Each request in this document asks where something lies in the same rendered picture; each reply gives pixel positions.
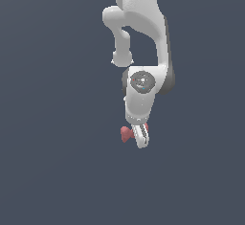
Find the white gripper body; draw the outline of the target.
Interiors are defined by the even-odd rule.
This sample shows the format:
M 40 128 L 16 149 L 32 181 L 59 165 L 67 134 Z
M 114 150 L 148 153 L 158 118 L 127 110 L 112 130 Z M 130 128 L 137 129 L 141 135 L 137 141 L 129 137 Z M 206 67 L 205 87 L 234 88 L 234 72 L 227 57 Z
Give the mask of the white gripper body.
M 125 118 L 130 124 L 145 124 L 155 95 L 167 76 L 167 66 L 130 66 L 126 71 Z

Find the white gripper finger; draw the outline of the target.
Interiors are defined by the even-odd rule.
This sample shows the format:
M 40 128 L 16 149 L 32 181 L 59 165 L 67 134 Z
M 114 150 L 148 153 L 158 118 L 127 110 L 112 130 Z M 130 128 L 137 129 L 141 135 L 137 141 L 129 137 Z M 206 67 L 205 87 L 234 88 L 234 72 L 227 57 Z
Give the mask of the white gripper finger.
M 132 126 L 134 137 L 136 139 L 137 147 L 143 148 L 148 145 L 149 136 L 146 126 L 144 124 Z

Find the small red object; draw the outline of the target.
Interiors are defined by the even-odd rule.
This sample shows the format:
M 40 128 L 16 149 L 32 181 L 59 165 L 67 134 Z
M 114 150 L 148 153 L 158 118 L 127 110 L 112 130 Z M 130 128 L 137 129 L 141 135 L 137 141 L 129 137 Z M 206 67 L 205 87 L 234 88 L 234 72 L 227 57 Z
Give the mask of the small red object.
M 121 128 L 121 135 L 122 135 L 122 141 L 125 143 L 129 138 L 135 138 L 134 137 L 134 133 L 133 133 L 133 129 L 129 129 L 126 126 L 123 126 Z

